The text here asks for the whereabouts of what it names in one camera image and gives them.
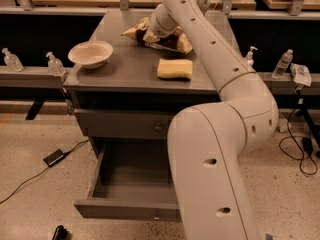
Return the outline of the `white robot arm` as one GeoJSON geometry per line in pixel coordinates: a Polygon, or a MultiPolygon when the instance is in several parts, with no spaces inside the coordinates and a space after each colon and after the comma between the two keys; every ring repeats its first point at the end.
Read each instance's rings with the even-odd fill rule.
{"type": "Polygon", "coordinates": [[[181,27],[220,99],[171,121],[169,163],[187,240],[261,240],[238,164],[278,123],[261,77],[206,19],[209,0],[163,0],[151,16],[159,37],[181,27]]]}

